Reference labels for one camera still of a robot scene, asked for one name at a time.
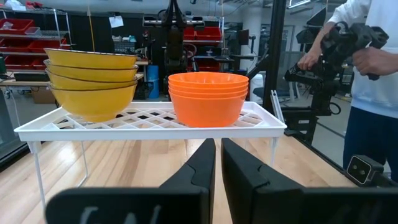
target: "shelf leg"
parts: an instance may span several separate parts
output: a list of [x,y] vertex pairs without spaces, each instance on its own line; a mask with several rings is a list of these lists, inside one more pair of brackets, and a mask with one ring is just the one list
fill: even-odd
[[88,177],[88,168],[87,168],[87,161],[86,161],[86,153],[85,153],[85,146],[83,144],[83,141],[81,142],[81,152],[83,153],[83,161],[85,163],[85,176],[84,178],[80,181],[80,183],[77,185],[77,187],[81,187],[81,185],[87,180]]
[[42,148],[42,144],[39,141],[27,142],[27,144],[29,146],[31,153],[33,153],[33,157],[35,159],[37,181],[39,182],[40,199],[42,200],[43,211],[44,211],[45,210],[45,198],[44,198],[42,173],[40,172],[40,163],[39,163],[39,151]]
[[271,140],[271,149],[272,149],[271,167],[274,166],[275,153],[276,153],[276,147],[278,146],[278,140],[279,140],[279,138],[272,138],[272,140]]
[[68,15],[68,13],[66,12],[66,14],[65,14],[65,17],[66,17],[66,19],[67,19],[67,27],[68,27],[68,35],[69,35],[69,41],[70,41],[70,48],[72,49],[72,37],[71,37],[71,35],[70,35],[70,28],[69,28],[69,15]]
[[58,32],[58,37],[59,37],[59,41],[60,41],[60,46],[61,46],[61,33],[60,33],[60,28],[59,28],[59,26],[58,26],[58,18],[57,18],[57,10],[56,9],[53,9],[53,11],[54,11],[54,18],[55,18],[55,25],[57,25],[57,32]]

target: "orange bowl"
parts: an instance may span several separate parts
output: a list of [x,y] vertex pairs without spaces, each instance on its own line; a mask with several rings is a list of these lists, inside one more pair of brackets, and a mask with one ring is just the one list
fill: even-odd
[[241,96],[248,92],[248,88],[243,91],[236,91],[233,93],[190,93],[186,91],[178,91],[174,90],[173,88],[169,87],[169,92],[180,95],[180,96],[187,96],[193,98],[205,98],[205,99],[215,99],[215,98],[231,98],[235,96]]
[[233,124],[242,110],[246,94],[231,98],[193,98],[170,93],[177,119],[196,128],[225,127]]
[[243,75],[219,72],[188,72],[169,76],[169,83],[193,88],[231,88],[248,85]]
[[192,88],[192,87],[185,87],[182,85],[171,84],[169,82],[169,88],[189,93],[234,93],[237,91],[247,90],[248,84],[245,83],[241,86],[231,87],[231,88]]

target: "blue container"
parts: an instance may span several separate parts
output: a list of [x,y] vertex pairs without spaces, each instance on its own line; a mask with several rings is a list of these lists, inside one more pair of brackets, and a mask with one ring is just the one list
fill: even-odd
[[159,67],[157,65],[148,65],[147,67],[147,82],[153,83],[153,89],[149,93],[148,98],[154,99],[159,97]]

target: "hand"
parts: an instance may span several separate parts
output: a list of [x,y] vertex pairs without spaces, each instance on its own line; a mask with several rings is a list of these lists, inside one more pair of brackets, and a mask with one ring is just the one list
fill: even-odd
[[353,54],[354,65],[366,75],[390,75],[398,72],[398,55],[385,52],[374,47],[361,49]]
[[321,49],[312,47],[310,51],[298,61],[298,67],[302,70],[311,70],[312,66],[318,63],[321,52]]

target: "yellow bowl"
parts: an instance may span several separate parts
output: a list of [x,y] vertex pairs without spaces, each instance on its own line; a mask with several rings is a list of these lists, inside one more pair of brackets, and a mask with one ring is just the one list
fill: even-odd
[[54,74],[62,75],[68,78],[77,78],[80,80],[98,81],[98,82],[128,82],[134,79],[137,73],[138,65],[129,69],[95,69],[95,68],[77,68],[62,65],[54,65],[50,60],[44,60],[47,69]]
[[52,63],[79,68],[124,68],[136,64],[134,55],[83,52],[78,50],[44,49]]
[[57,89],[63,90],[99,90],[109,88],[119,88],[125,86],[131,86],[137,84],[137,78],[129,82],[96,82],[79,80],[76,78],[63,77],[61,75],[54,74],[47,69],[45,70],[49,75],[50,81],[53,86]]
[[105,90],[59,90],[49,84],[49,88],[63,109],[90,122],[114,119],[129,105],[136,86]]

